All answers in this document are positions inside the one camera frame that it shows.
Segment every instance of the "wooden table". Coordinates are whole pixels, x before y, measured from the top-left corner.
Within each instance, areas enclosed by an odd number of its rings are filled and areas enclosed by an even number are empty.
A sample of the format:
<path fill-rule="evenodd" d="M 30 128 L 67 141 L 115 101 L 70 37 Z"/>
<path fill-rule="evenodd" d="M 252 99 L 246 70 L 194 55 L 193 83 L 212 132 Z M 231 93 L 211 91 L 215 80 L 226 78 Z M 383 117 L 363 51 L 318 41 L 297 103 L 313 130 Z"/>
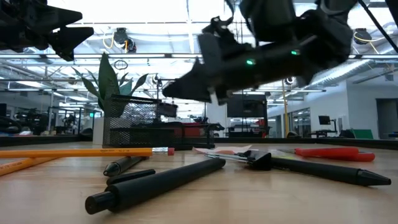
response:
<path fill-rule="evenodd" d="M 268 150 L 319 145 L 260 145 Z M 91 147 L 84 142 L 13 149 L 71 149 Z M 392 179 L 391 186 L 360 187 L 291 172 L 254 172 L 227 162 L 222 170 L 142 205 L 113 214 L 89 215 L 87 196 L 102 192 L 106 164 L 114 157 L 63 158 L 0 177 L 0 223 L 397 223 L 398 151 L 376 153 L 371 163 L 319 160 L 368 169 Z M 132 171 L 157 172 L 206 159 L 190 151 L 153 157 Z"/>

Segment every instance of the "paper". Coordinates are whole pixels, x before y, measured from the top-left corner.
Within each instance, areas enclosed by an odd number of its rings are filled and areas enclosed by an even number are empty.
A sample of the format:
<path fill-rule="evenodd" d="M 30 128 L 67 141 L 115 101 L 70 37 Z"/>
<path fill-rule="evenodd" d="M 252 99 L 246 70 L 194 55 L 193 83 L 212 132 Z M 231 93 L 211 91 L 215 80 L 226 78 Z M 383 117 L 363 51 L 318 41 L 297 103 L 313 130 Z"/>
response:
<path fill-rule="evenodd" d="M 243 147 L 233 147 L 233 146 L 223 146 L 223 147 L 216 147 L 215 149 L 201 149 L 193 147 L 192 150 L 198 153 L 218 153 L 218 154 L 229 154 L 233 155 L 239 152 L 246 152 L 249 150 L 251 145 L 243 146 Z"/>

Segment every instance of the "mesh pencil holder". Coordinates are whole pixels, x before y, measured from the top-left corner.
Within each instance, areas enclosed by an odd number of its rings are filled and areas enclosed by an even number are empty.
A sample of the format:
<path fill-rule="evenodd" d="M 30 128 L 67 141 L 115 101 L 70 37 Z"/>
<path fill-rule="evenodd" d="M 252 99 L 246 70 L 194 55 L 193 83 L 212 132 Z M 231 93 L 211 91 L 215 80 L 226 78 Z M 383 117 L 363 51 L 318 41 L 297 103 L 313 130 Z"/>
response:
<path fill-rule="evenodd" d="M 105 147 L 214 147 L 213 132 L 205 124 L 162 123 L 160 116 L 175 116 L 177 106 L 160 100 L 111 95 L 105 101 Z"/>
<path fill-rule="evenodd" d="M 159 122 L 158 100 L 111 95 L 105 104 L 103 145 L 109 147 L 167 147 L 174 143 L 172 129 L 154 129 Z"/>

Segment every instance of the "pencil eraser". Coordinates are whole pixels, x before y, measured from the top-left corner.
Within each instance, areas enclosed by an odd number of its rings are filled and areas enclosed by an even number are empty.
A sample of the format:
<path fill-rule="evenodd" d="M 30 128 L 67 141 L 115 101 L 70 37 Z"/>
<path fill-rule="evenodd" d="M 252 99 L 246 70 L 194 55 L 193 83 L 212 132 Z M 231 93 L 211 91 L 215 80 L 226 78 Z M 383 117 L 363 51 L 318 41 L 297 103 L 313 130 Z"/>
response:
<path fill-rule="evenodd" d="M 174 148 L 169 148 L 169 150 L 167 151 L 167 155 L 174 156 Z"/>

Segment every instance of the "yellow pole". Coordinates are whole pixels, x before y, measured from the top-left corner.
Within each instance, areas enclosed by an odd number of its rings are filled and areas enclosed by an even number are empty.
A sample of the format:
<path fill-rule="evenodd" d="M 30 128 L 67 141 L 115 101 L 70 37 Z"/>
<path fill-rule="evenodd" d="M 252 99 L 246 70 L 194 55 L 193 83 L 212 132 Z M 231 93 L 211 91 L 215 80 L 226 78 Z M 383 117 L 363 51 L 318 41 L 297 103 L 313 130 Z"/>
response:
<path fill-rule="evenodd" d="M 285 95 L 285 83 L 282 80 L 282 94 L 284 96 L 284 107 L 285 107 L 285 138 L 287 137 L 287 133 L 289 133 L 289 125 L 287 121 L 287 103 L 286 103 L 286 95 Z"/>

